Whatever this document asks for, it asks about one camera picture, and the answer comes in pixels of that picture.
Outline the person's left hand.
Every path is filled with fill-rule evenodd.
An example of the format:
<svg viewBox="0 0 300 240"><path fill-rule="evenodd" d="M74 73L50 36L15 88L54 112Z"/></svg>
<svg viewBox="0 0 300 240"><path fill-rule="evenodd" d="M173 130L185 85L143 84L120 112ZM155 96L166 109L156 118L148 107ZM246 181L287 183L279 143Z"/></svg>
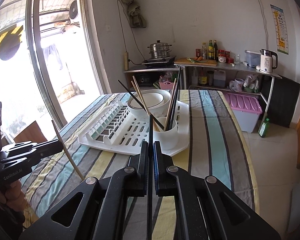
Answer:
<svg viewBox="0 0 300 240"><path fill-rule="evenodd" d="M27 201L19 180L11 183L5 193L0 191L0 204L6 204L16 212L21 212L26 208Z"/></svg>

